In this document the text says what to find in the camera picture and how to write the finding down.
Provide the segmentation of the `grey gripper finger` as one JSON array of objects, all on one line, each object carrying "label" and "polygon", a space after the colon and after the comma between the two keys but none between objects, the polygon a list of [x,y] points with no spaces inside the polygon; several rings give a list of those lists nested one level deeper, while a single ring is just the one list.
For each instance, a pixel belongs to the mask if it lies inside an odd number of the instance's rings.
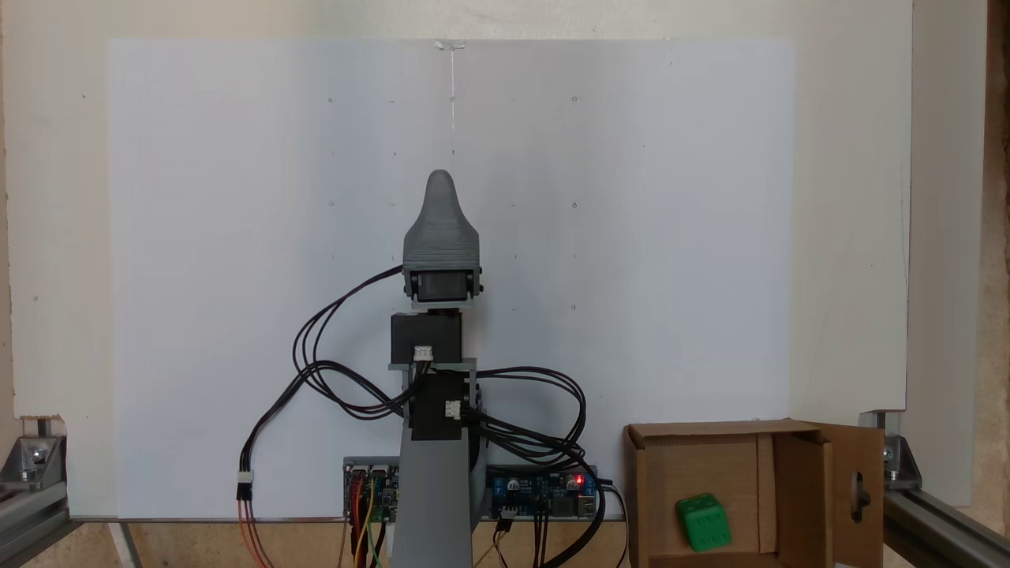
[{"label": "grey gripper finger", "polygon": [[462,211],[454,179],[447,171],[436,170],[427,177],[420,212],[406,240],[479,240]]}]

